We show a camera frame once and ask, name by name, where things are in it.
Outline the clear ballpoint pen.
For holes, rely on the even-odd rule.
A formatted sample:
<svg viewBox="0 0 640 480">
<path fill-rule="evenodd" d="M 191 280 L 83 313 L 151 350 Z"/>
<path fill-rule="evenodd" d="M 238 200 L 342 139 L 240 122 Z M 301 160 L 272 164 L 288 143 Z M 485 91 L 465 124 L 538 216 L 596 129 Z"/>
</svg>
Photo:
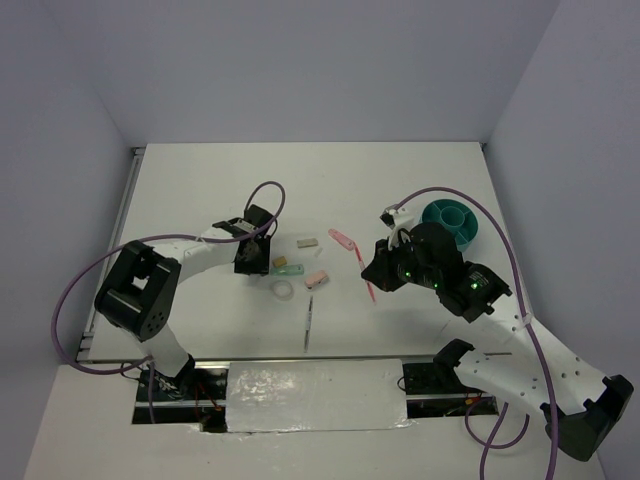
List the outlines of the clear ballpoint pen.
<svg viewBox="0 0 640 480">
<path fill-rule="evenodd" d="M 303 343 L 303 353 L 308 353 L 309 344 L 310 344 L 310 334 L 312 327 L 312 318 L 313 318 L 313 307 L 314 307 L 314 297 L 310 296 L 309 305 L 307 309 L 306 322 L 305 322 L 305 332 L 304 332 L 304 343 Z"/>
</svg>

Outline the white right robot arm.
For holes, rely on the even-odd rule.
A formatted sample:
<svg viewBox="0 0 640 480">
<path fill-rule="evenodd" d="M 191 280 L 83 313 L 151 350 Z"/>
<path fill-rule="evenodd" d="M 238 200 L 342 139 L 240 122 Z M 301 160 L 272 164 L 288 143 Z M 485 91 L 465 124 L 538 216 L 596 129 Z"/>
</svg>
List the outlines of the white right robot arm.
<svg viewBox="0 0 640 480">
<path fill-rule="evenodd" d="M 535 317 L 517 313 L 509 285 L 489 267 L 464 259 L 440 224 L 400 228 L 394 238 L 378 240 L 362 277 L 383 292 L 409 284 L 434 291 L 450 314 L 486 337 L 491 350 L 505 353 L 492 360 L 467 337 L 449 341 L 435 358 L 442 389 L 484 390 L 542 416 L 559 449 L 582 462 L 622 418 L 632 383 L 589 365 Z"/>
</svg>

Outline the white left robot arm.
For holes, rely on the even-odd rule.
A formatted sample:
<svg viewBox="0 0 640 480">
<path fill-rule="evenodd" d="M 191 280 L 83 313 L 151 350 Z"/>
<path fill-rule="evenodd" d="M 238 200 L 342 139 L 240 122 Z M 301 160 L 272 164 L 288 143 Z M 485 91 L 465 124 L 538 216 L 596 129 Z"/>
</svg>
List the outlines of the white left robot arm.
<svg viewBox="0 0 640 480">
<path fill-rule="evenodd" d="M 243 216 L 216 222 L 199 237 L 154 246 L 135 240 L 120 251 L 98 290 L 94 307 L 152 358 L 154 373 L 150 377 L 172 398 L 189 396 L 204 375 L 168 326 L 178 286 L 226 265 L 236 274 L 267 275 L 268 230 L 275 222 L 274 215 L 251 204 Z"/>
</svg>

